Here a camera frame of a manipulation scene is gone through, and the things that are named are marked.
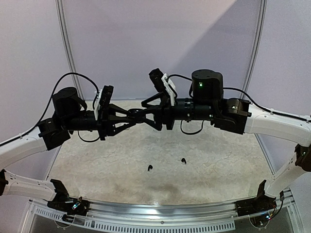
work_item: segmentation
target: white carpet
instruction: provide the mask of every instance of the white carpet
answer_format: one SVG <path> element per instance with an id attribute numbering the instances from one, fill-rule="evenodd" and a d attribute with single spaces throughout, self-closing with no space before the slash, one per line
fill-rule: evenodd
<path id="1" fill-rule="evenodd" d="M 140 101 L 114 103 L 140 107 Z M 91 200 L 199 204 L 254 196 L 271 176 L 254 135 L 221 131 L 205 122 L 201 133 L 189 136 L 179 125 L 176 121 L 172 131 L 158 132 L 140 124 L 95 143 L 81 141 L 75 132 L 63 144 L 49 179 L 61 180 L 71 196 Z M 183 123 L 187 132 L 200 126 L 198 121 Z M 81 136 L 91 140 L 97 133 Z"/>

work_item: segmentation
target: white wall panel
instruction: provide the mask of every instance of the white wall panel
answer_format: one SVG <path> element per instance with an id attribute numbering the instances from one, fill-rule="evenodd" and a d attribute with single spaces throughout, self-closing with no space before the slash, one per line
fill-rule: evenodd
<path id="1" fill-rule="evenodd" d="M 189 77 L 209 68 L 223 74 L 225 86 L 241 88 L 259 5 L 259 0 L 64 1 L 77 71 L 99 86 L 114 85 L 115 99 L 153 95 L 148 73 L 157 67 Z M 81 83 L 86 99 L 92 99 L 92 86 Z M 187 96 L 190 83 L 175 83 L 179 96 Z"/>
<path id="2" fill-rule="evenodd" d="M 0 8 L 0 141 L 32 127 L 40 118 L 61 75 L 68 72 L 55 2 L 2 1 Z M 69 77 L 60 87 L 72 86 Z M 52 108 L 46 117 L 52 115 Z M 8 167 L 44 179 L 55 150 Z M 0 232 L 17 233 L 28 198 L 0 197 Z"/>
<path id="3" fill-rule="evenodd" d="M 311 113 L 311 3 L 268 1 L 259 53 L 248 93 L 266 107 Z M 261 136 L 274 168 L 294 152 L 295 143 Z M 311 175 L 291 185 L 305 231 L 311 232 Z"/>

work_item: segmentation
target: small black object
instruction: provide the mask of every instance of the small black object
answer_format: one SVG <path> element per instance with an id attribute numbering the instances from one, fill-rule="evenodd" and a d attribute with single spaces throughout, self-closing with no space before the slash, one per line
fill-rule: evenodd
<path id="1" fill-rule="evenodd" d="M 300 166 L 304 171 L 311 171 L 311 146 L 302 147 L 301 145 L 297 145 L 295 147 L 296 153 L 296 166 Z"/>
<path id="2" fill-rule="evenodd" d="M 5 170 L 2 169 L 2 171 L 0 171 L 0 196 L 3 194 L 4 192 L 4 188 L 7 184 L 9 184 L 9 182 L 5 179 Z"/>
<path id="3" fill-rule="evenodd" d="M 73 223 L 74 217 L 73 217 L 73 216 L 68 216 L 68 215 L 64 214 L 63 217 L 62 217 L 62 220 L 63 220 L 64 222 Z"/>
<path id="4" fill-rule="evenodd" d="M 155 89 L 158 92 L 166 92 L 165 86 L 162 82 L 163 75 L 164 74 L 159 68 L 154 69 L 149 73 L 149 78 L 152 81 L 152 83 L 155 85 Z"/>

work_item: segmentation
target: wire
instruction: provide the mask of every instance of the wire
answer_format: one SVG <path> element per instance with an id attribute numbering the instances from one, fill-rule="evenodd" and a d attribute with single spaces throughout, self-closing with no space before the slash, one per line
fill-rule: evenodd
<path id="1" fill-rule="evenodd" d="M 96 142 L 96 141 L 98 141 L 99 138 L 100 138 L 100 137 L 98 137 L 98 138 L 96 138 L 96 139 L 94 139 L 94 140 L 88 141 L 88 140 L 83 139 L 83 138 L 80 136 L 80 132 L 79 132 L 79 131 L 78 131 L 78 136 L 79 136 L 79 138 L 80 138 L 82 141 L 84 141 L 84 142 Z"/>
<path id="2" fill-rule="evenodd" d="M 169 75 L 169 76 L 167 77 L 167 80 L 169 80 L 171 77 L 179 77 L 179 78 L 186 79 L 186 80 L 189 80 L 189 81 L 192 82 L 192 79 L 187 78 L 187 77 L 185 77 L 185 76 L 183 76 L 183 75 L 180 75 L 180 74 L 171 74 L 171 75 Z M 174 92 L 174 94 L 175 94 L 175 99 L 176 99 L 176 98 L 178 97 L 177 92 L 171 87 L 171 85 L 169 85 L 169 87 L 170 87 L 170 89 Z"/>
<path id="3" fill-rule="evenodd" d="M 185 77 L 185 76 L 183 76 L 183 75 L 180 75 L 180 74 L 171 74 L 171 75 L 168 76 L 168 79 L 170 79 L 170 77 L 179 77 L 179 78 L 183 78 L 183 79 L 192 81 L 192 79 L 187 78 L 187 77 Z M 302 117 L 299 117 L 299 116 L 294 116 L 294 115 L 290 115 L 290 114 L 286 114 L 286 113 L 280 113 L 280 112 L 273 112 L 273 111 L 271 111 L 271 110 L 269 110 L 269 109 L 267 109 L 267 108 L 265 108 L 265 107 L 262 107 L 262 106 L 260 106 L 259 104 L 257 104 L 257 103 L 250 97 L 250 95 L 248 95 L 245 91 L 243 91 L 243 90 L 241 90 L 241 89 L 234 88 L 234 87 L 224 87 L 223 89 L 224 89 L 224 90 L 234 90 L 234 91 L 239 91 L 239 92 L 243 93 L 244 95 L 246 95 L 246 96 L 253 102 L 254 105 L 256 105 L 258 108 L 260 108 L 260 109 L 262 109 L 262 110 L 264 110 L 264 111 L 266 111 L 266 112 L 268 112 L 268 113 L 273 113 L 273 114 L 275 114 L 275 115 L 279 115 L 279 116 L 283 116 L 283 117 L 289 117 L 289 118 L 293 118 L 293 119 L 297 119 L 297 120 L 302 120 L 302 121 L 305 121 L 305 122 L 311 122 L 311 120 L 307 120 L 307 119 L 302 118 Z M 189 90 L 189 96 L 190 96 L 191 98 L 193 98 L 193 96 L 191 95 L 191 93 L 192 93 L 192 86 L 190 87 L 190 90 Z"/>
<path id="4" fill-rule="evenodd" d="M 48 110 L 48 107 L 49 107 L 50 102 L 51 102 L 51 100 L 52 100 L 52 96 L 54 95 L 54 92 L 55 92 L 55 90 L 56 90 L 58 84 L 60 83 L 60 81 L 61 81 L 64 77 L 66 77 L 66 76 L 68 76 L 68 75 L 77 75 L 77 76 L 80 76 L 80 77 L 82 77 L 82 78 L 84 78 L 84 79 L 90 81 L 90 82 L 95 86 L 96 91 L 99 92 L 99 89 L 98 89 L 97 85 L 93 82 L 92 79 L 88 78 L 87 76 L 85 76 L 85 75 L 83 75 L 83 74 L 76 73 L 76 72 L 69 72 L 69 73 L 64 74 L 62 77 L 60 77 L 60 79 L 59 79 L 59 80 L 57 81 L 57 83 L 55 84 L 55 87 L 54 87 L 54 89 L 53 89 L 53 91 L 52 91 L 52 94 L 51 94 L 51 96 L 50 96 L 50 98 L 49 98 L 48 104 L 47 104 L 47 106 L 46 106 L 46 108 L 45 108 L 45 110 L 44 110 L 42 116 L 41 116 L 40 119 L 38 120 L 38 122 L 37 122 L 31 129 L 29 129 L 28 131 L 26 131 L 25 133 L 23 133 L 21 136 L 17 136 L 17 137 L 15 137 L 15 138 L 12 138 L 12 139 L 10 139 L 10 140 L 8 140 L 8 141 L 5 141 L 5 142 L 1 143 L 1 144 L 0 144 L 0 147 L 4 146 L 4 145 L 6 145 L 6 144 L 8 144 L 8 143 L 10 143 L 10 142 L 13 142 L 13 141 L 15 141 L 15 140 L 17 140 L 17 139 L 19 139 L 19 138 L 21 138 L 21 137 L 26 136 L 27 134 L 29 134 L 31 131 L 33 131 L 33 130 L 38 126 L 38 124 L 39 124 L 40 121 L 43 119 L 44 115 L 46 114 L 46 112 L 47 112 L 47 110 Z"/>
<path id="5" fill-rule="evenodd" d="M 95 110 L 95 101 L 97 100 L 98 98 L 98 92 L 96 93 L 95 97 L 94 97 L 94 100 L 93 100 L 93 103 L 92 103 L 92 107 L 93 107 L 93 110 Z"/>
<path id="6" fill-rule="evenodd" d="M 189 81 L 192 82 L 192 79 L 187 78 L 187 77 L 185 77 L 185 76 L 182 76 L 182 75 L 180 75 L 180 74 L 171 74 L 171 75 L 169 75 L 169 76 L 167 77 L 167 80 L 170 79 L 171 77 L 179 77 L 179 78 L 182 78 L 182 79 L 187 79 L 187 80 L 189 80 Z"/>
<path id="7" fill-rule="evenodd" d="M 198 133 L 201 132 L 202 129 L 203 129 L 203 123 L 204 123 L 204 121 L 205 121 L 205 120 L 202 121 L 201 129 L 199 129 L 198 131 L 193 132 L 193 133 L 188 133 L 188 132 L 183 131 L 183 128 L 182 128 L 183 120 L 181 120 L 181 122 L 180 122 L 180 131 L 181 131 L 182 133 L 186 134 L 186 135 L 195 135 L 195 134 L 198 134 Z"/>
<path id="8" fill-rule="evenodd" d="M 282 209 L 282 207 L 283 207 L 283 203 L 284 203 L 284 200 L 282 201 L 282 203 L 281 203 L 281 206 L 280 206 L 279 210 L 276 212 L 276 214 L 275 214 L 275 215 L 271 216 L 269 220 L 271 220 L 271 219 L 275 218 L 275 217 L 278 215 L 278 213 L 280 213 L 280 211 L 281 211 L 281 209 Z"/>
<path id="9" fill-rule="evenodd" d="M 240 90 L 238 88 L 234 88 L 234 87 L 224 87 L 224 90 L 234 90 L 234 91 L 239 91 L 239 92 L 242 92 L 244 95 L 246 95 L 254 105 L 256 105 L 258 108 L 268 112 L 268 113 L 273 113 L 275 115 L 279 115 L 279 116 L 283 116 L 283 117 L 290 117 L 290 118 L 294 118 L 294 119 L 297 119 L 297 120 L 302 120 L 302 121 L 305 121 L 305 122 L 311 122 L 311 120 L 307 120 L 305 118 L 302 118 L 302 117 L 299 117 L 299 116 L 294 116 L 294 115 L 290 115 L 290 114 L 286 114 L 286 113 L 280 113 L 280 112 L 273 112 L 267 108 L 264 108 L 262 106 L 260 106 L 259 104 L 257 104 L 245 91 L 243 90 Z"/>
<path id="10" fill-rule="evenodd" d="M 177 92 L 174 90 L 174 88 L 172 88 L 172 86 L 169 84 L 169 87 L 170 87 L 170 89 L 174 92 L 174 94 L 175 94 L 175 99 L 178 97 L 178 94 L 177 94 Z"/>

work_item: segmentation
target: metal frame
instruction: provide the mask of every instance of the metal frame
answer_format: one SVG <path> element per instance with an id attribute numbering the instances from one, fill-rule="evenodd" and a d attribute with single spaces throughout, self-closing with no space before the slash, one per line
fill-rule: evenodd
<path id="1" fill-rule="evenodd" d="M 289 212 L 293 231 L 303 232 L 290 190 L 286 190 L 284 194 L 284 207 Z M 188 229 L 192 233 L 225 232 L 235 229 L 235 220 L 248 218 L 248 216 L 238 217 L 235 201 L 237 200 L 196 205 L 136 205 L 93 201 L 88 215 L 75 216 L 72 224 L 85 229 L 112 233 L 127 231 L 187 233 Z M 29 202 L 22 233 L 29 232 L 35 214 L 68 224 L 61 220 L 63 212 L 48 208 L 43 200 L 33 200 Z"/>
<path id="2" fill-rule="evenodd" d="M 259 10 L 258 20 L 257 20 L 257 26 L 256 26 L 256 32 L 255 32 L 255 39 L 254 39 L 254 43 L 253 43 L 252 55 L 251 55 L 251 59 L 250 59 L 250 62 L 248 64 L 248 67 L 247 67 L 247 72 L 246 72 L 244 84 L 242 87 L 242 90 L 245 92 L 247 92 L 247 89 L 249 87 L 249 84 L 251 81 L 251 76 L 252 76 L 254 66 L 255 66 L 256 57 L 258 54 L 259 43 L 260 43 L 260 38 L 261 38 L 261 34 L 262 34 L 262 29 L 263 29 L 263 22 L 264 22 L 266 7 L 267 7 L 267 0 L 261 0 L 260 10 Z M 244 99 L 244 97 L 245 97 L 245 95 L 243 93 L 241 93 L 240 99 Z"/>
<path id="3" fill-rule="evenodd" d="M 57 9 L 58 21 L 59 21 L 59 26 L 60 26 L 60 33 L 63 38 L 63 44 L 64 44 L 65 54 L 66 54 L 67 61 L 68 61 L 68 66 L 69 66 L 70 72 L 77 72 L 75 64 L 74 64 L 72 50 L 71 50 L 71 46 L 69 42 L 69 36 L 67 32 L 63 1 L 55 0 L 55 2 L 56 2 L 56 9 Z M 72 80 L 73 80 L 74 86 L 77 88 L 78 96 L 84 99 L 79 78 L 76 75 L 73 75 Z"/>

